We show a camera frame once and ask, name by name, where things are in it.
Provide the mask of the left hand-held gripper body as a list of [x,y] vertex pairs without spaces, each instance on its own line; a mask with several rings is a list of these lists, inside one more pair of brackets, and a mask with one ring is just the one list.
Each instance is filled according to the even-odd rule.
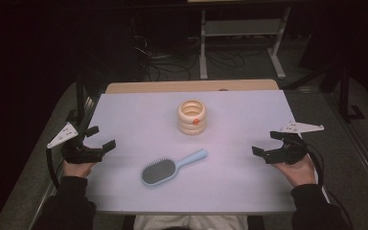
[[86,138],[83,132],[67,123],[60,132],[47,144],[47,149],[62,146],[61,154],[65,161],[72,164],[97,163],[103,160],[105,152],[103,148],[89,148],[83,143]]

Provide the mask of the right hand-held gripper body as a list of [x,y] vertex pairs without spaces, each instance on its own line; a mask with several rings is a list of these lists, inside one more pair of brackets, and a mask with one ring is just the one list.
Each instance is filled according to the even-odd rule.
[[311,125],[298,122],[289,122],[278,132],[283,132],[285,138],[280,140],[283,145],[279,149],[265,150],[266,164],[286,163],[289,165],[300,161],[306,154],[310,154],[309,145],[302,139],[302,133],[323,131],[322,125]]

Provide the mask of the light blue hairbrush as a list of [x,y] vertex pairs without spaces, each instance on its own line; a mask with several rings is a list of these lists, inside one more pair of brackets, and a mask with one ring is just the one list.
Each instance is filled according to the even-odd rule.
[[176,177],[179,170],[208,156],[205,149],[200,149],[178,161],[164,157],[148,163],[141,171],[142,182],[147,186],[158,186]]

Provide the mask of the cream ribbed cup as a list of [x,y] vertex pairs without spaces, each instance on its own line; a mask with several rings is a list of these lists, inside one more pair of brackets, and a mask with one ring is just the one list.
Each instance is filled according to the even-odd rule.
[[186,135],[198,135],[207,127],[207,108],[203,102],[188,100],[177,108],[178,127]]

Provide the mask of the person's left hand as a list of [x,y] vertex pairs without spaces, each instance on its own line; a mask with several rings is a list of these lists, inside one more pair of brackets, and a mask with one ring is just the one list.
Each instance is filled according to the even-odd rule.
[[63,163],[63,175],[85,178],[91,173],[94,166],[94,163],[72,164],[65,161]]

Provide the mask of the person's right hand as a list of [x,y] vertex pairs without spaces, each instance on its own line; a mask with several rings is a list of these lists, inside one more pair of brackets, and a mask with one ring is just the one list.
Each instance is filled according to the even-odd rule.
[[316,183],[314,165],[307,154],[295,164],[278,163],[273,167],[286,177],[292,187]]

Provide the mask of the black metal stand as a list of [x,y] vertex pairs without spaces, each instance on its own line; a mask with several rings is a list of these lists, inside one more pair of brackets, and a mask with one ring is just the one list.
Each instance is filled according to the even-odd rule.
[[296,90],[298,87],[313,79],[323,76],[324,79],[319,85],[322,93],[332,93],[339,86],[338,111],[345,122],[352,120],[362,120],[365,118],[357,105],[349,105],[350,76],[347,64],[340,60],[333,60],[325,66],[307,74],[302,79],[297,80],[283,87],[284,90]]
[[80,127],[87,123],[92,110],[93,101],[86,91],[81,75],[77,75],[76,79],[76,106],[71,109],[66,117],[66,122],[71,123],[75,127]]

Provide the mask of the white metal stand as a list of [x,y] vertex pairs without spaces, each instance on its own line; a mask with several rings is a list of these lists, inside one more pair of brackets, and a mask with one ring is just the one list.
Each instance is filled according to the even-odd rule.
[[273,19],[244,19],[244,20],[207,20],[206,11],[201,13],[200,22],[200,55],[199,76],[202,80],[208,79],[207,62],[205,53],[205,40],[213,36],[240,36],[240,35],[274,35],[275,40],[271,47],[267,48],[277,78],[282,80],[286,73],[277,57],[280,44],[288,23],[291,7],[284,9],[280,18]]

